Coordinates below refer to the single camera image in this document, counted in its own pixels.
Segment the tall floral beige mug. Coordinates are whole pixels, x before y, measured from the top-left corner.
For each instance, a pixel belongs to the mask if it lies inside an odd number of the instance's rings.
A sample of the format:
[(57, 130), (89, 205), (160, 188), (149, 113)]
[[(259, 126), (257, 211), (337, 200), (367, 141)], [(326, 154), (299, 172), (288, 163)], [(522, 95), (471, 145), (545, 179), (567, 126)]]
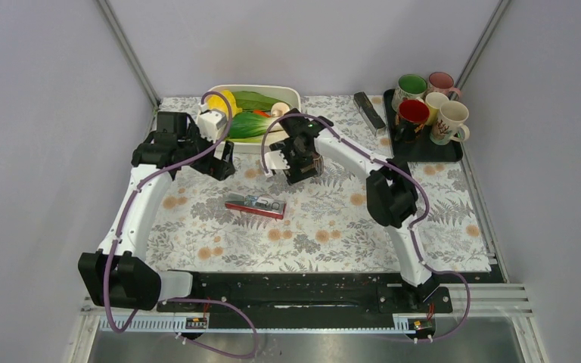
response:
[(437, 145), (467, 141), (471, 136), (470, 129), (465, 125), (468, 117), (469, 109), (463, 103), (443, 103), (438, 110), (437, 121), (432, 126), (430, 140)]

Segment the cream christmas mug green inside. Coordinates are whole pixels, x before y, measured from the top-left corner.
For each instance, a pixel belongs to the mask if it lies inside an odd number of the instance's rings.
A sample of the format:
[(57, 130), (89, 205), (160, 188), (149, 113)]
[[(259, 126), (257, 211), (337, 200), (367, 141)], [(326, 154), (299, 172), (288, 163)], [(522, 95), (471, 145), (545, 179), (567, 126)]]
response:
[(416, 74), (405, 74), (398, 80), (391, 106), (397, 111), (399, 105), (406, 100), (421, 97), (428, 89), (427, 81)]

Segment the small brown mug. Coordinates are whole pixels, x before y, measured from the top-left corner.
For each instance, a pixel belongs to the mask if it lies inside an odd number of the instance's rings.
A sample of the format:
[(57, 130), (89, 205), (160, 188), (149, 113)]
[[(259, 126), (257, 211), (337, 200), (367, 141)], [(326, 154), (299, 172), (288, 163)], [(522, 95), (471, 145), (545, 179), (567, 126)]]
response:
[(315, 176), (320, 176), (324, 172), (324, 159), (322, 156), (314, 157), (312, 166), (315, 170)]

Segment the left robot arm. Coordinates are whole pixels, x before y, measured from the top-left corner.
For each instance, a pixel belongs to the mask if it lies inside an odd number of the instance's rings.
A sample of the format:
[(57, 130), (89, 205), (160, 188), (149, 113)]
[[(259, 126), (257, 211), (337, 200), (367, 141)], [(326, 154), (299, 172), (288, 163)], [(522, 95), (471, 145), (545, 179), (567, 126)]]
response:
[(166, 192), (183, 167), (218, 181), (235, 173), (234, 145), (227, 141), (222, 156), (215, 149), (225, 139), (227, 111), (210, 109), (196, 118), (188, 113), (160, 111), (156, 129), (132, 153), (129, 185), (113, 224), (93, 253), (83, 253), (78, 270), (97, 306), (151, 310), (175, 298), (194, 311), (204, 303), (203, 288), (187, 271), (157, 272), (146, 262), (148, 237)]

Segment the yellow mug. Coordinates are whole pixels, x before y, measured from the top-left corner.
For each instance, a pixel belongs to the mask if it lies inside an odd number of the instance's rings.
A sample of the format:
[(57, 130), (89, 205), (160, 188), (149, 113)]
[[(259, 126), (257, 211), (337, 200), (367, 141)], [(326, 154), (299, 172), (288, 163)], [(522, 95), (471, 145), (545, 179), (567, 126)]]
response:
[(426, 126), (432, 126), (437, 121), (437, 114), (443, 104), (449, 101), (449, 97), (441, 92), (430, 92), (424, 98), (424, 103), (429, 110)]

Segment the black interior mug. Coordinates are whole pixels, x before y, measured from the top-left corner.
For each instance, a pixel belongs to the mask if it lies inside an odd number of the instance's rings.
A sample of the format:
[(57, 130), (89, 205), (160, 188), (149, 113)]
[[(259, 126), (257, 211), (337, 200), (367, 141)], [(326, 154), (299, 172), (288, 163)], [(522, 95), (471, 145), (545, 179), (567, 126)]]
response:
[(420, 99), (403, 101), (397, 110), (396, 141), (415, 142), (424, 130), (430, 116), (428, 106)]

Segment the pink ghost pattern mug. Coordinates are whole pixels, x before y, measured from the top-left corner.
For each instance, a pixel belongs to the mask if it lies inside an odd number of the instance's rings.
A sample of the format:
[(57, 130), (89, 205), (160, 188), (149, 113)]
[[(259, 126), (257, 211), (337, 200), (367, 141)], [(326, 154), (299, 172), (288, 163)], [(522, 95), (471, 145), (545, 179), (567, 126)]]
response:
[(455, 87), (455, 81), (448, 73), (437, 71), (427, 78), (427, 93), (438, 92), (449, 98), (462, 96), (461, 90)]

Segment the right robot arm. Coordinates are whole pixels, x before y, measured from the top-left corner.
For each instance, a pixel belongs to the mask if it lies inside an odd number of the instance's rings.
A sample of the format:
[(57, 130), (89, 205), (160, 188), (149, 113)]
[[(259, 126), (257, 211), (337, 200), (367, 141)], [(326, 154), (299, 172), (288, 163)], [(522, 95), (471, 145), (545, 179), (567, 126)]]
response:
[(439, 283), (427, 265), (418, 241), (417, 225), (423, 219), (416, 203), (426, 200), (424, 189), (412, 178), (406, 163), (397, 161), (345, 138), (332, 121), (293, 109), (273, 122), (287, 137), (260, 147), (264, 173), (282, 172), (289, 184), (317, 176), (320, 163), (333, 160), (365, 183), (366, 206), (371, 218), (384, 227), (396, 252), (403, 299), (421, 312), (433, 302)]

